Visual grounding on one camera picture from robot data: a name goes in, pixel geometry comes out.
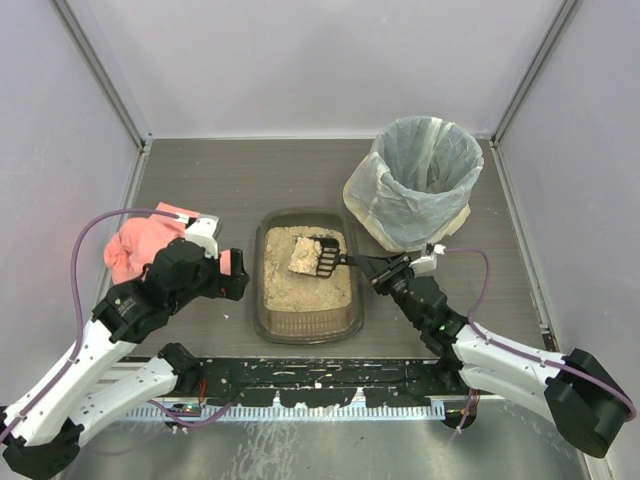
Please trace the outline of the aluminium corner post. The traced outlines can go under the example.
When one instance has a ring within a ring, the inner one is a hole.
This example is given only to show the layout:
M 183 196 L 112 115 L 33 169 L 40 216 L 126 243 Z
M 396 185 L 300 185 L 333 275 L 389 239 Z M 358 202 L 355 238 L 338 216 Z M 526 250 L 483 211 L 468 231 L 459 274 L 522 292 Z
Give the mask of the aluminium corner post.
M 118 92 L 111 75 L 85 31 L 85 28 L 81 25 L 80 19 L 71 4 L 68 1 L 51 1 L 51 5 L 60 17 L 65 29 L 70 34 L 74 45 L 79 50 L 80 56 L 89 67 L 91 74 L 102 93 L 106 96 L 108 103 L 114 109 L 117 118 L 128 136 L 139 151 L 148 151 L 152 142 L 152 136 L 149 133 L 144 134 L 142 129 L 137 125 L 130 112 L 130 108 L 126 105 L 123 96 Z
M 556 45 L 564 31 L 568 28 L 573 16 L 581 6 L 581 0 L 563 0 L 547 28 L 542 41 L 536 49 L 524 76 L 519 82 L 499 124 L 491 136 L 491 143 L 497 145 L 504 138 L 507 130 L 520 111 L 527 96 L 540 76 L 542 70 L 550 60 Z

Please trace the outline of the beige litter clump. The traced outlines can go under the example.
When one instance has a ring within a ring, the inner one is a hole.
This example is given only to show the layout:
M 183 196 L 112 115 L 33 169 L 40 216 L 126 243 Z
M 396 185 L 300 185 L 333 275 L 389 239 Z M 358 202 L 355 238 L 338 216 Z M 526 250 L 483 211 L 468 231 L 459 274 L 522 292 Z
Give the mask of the beige litter clump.
M 315 276 L 322 253 L 321 243 L 310 237 L 298 237 L 289 261 L 288 270 Z

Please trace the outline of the pink cloth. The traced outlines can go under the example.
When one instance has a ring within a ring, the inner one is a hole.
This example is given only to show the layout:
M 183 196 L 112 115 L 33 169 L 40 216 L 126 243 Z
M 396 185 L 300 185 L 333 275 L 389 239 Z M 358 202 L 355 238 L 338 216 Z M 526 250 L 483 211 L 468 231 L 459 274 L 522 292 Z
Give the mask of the pink cloth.
M 104 262 L 113 284 L 139 277 L 159 250 L 183 238 L 186 225 L 174 218 L 152 214 L 129 218 L 104 250 Z

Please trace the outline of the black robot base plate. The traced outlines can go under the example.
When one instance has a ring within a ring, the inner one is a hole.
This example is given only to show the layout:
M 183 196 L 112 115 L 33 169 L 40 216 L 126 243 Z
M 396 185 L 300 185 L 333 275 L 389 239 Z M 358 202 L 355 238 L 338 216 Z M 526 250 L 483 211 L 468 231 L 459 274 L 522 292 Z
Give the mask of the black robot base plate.
M 433 397 L 468 395 L 462 381 L 446 374 L 437 361 L 422 359 L 202 359 L 191 387 L 161 394 L 198 398 L 209 406 L 345 407 L 364 395 L 376 408 L 428 406 Z

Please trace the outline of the grey plastic litter box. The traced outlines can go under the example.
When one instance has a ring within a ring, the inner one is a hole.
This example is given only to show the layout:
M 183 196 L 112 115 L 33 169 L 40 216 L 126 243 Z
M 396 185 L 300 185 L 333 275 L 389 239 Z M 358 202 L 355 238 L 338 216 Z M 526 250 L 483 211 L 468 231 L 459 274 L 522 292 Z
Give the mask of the grey plastic litter box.
M 311 312 L 280 312 L 266 307 L 263 269 L 265 237 L 274 227 L 293 226 L 320 227 L 339 231 L 344 235 L 346 243 L 346 250 L 341 252 L 349 255 L 358 253 L 353 225 L 337 211 L 300 207 L 268 214 L 256 232 L 254 325 L 257 333 L 268 341 L 283 344 L 323 343 L 341 340 L 355 334 L 362 328 L 364 322 L 362 278 L 357 269 L 349 266 L 339 267 L 350 270 L 352 300 L 346 307 Z

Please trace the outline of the black slotted litter scoop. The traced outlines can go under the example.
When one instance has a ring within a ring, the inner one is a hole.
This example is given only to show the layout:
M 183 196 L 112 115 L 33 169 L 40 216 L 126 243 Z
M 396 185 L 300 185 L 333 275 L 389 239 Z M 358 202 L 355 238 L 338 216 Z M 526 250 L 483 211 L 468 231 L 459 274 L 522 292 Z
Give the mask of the black slotted litter scoop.
M 336 238 L 318 236 L 298 237 L 310 237 L 316 239 L 321 243 L 322 246 L 322 253 L 319 259 L 316 275 L 311 277 L 328 279 L 332 276 L 336 268 L 339 266 L 368 269 L 367 258 L 371 256 L 349 255 L 346 253 L 342 253 L 340 249 L 340 242 Z

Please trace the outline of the translucent white bin liner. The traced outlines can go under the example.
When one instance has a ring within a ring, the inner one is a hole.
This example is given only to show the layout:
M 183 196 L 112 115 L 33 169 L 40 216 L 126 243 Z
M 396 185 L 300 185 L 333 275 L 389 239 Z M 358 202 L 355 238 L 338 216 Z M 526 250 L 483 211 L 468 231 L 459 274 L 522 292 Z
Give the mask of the translucent white bin liner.
M 375 137 L 345 183 L 343 201 L 384 250 L 416 251 L 466 221 L 483 168 L 480 145 L 457 124 L 405 117 Z

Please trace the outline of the right aluminium corner post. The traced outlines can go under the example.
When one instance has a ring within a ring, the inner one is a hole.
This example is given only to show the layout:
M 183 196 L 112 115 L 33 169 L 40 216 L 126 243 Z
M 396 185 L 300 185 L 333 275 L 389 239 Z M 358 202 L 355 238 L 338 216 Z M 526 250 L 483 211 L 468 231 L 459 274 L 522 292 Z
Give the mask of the right aluminium corner post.
M 542 70 L 550 60 L 556 45 L 564 31 L 568 28 L 573 16 L 581 6 L 581 0 L 563 0 L 547 28 L 542 41 L 536 49 L 524 76 L 519 82 L 499 124 L 491 136 L 491 143 L 497 145 L 504 138 L 507 130 L 520 111 L 527 96 L 540 76 Z

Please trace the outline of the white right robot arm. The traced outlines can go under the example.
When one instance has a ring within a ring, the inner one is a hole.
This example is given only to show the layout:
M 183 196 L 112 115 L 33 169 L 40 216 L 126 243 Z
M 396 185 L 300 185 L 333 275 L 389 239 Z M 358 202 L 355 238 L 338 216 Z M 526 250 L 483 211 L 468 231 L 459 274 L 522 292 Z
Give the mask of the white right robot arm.
M 516 403 L 551 422 L 582 453 L 604 457 L 637 408 L 590 353 L 526 346 L 452 309 L 436 280 L 406 255 L 369 257 L 361 267 L 379 295 L 390 296 L 439 360 L 444 381 Z

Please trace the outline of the left aluminium corner post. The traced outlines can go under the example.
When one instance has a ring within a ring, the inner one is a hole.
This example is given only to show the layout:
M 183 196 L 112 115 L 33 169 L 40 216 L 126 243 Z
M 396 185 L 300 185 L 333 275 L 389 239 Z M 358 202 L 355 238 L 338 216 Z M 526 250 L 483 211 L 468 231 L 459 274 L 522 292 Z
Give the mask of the left aluminium corner post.
M 74 45 L 79 50 L 80 56 L 89 67 L 91 74 L 102 93 L 106 96 L 108 103 L 114 109 L 117 118 L 128 136 L 139 151 L 148 151 L 152 142 L 152 136 L 149 133 L 144 134 L 142 129 L 137 125 L 130 112 L 130 108 L 126 105 L 123 96 L 118 92 L 111 75 L 85 31 L 85 28 L 81 25 L 80 19 L 71 4 L 68 1 L 51 1 L 51 5 L 60 17 L 65 29 L 70 34 Z

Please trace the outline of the beige cat litter pellets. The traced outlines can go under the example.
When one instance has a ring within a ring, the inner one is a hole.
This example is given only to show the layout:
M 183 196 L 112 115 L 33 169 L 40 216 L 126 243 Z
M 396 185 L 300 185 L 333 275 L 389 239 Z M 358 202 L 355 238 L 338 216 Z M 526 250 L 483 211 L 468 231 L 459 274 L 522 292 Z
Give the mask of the beige cat litter pellets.
M 280 312 L 325 311 L 348 306 L 352 300 L 349 269 L 339 268 L 328 279 L 287 269 L 298 236 L 333 237 L 346 250 L 344 235 L 336 230 L 293 226 L 274 227 L 265 237 L 264 298 L 266 307 Z

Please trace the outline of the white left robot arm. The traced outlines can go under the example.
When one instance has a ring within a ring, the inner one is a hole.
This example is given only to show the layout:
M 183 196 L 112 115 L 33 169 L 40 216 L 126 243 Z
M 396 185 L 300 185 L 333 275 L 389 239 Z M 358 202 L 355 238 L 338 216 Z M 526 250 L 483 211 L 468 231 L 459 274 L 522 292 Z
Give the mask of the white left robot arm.
M 1 412 L 2 456 L 15 473 L 51 479 L 102 429 L 158 396 L 186 395 L 203 382 L 200 362 L 169 343 L 143 367 L 99 391 L 97 381 L 169 318 L 199 298 L 242 299 L 249 276 L 242 250 L 217 256 L 179 238 L 141 276 L 111 287 L 78 340 L 23 397 Z

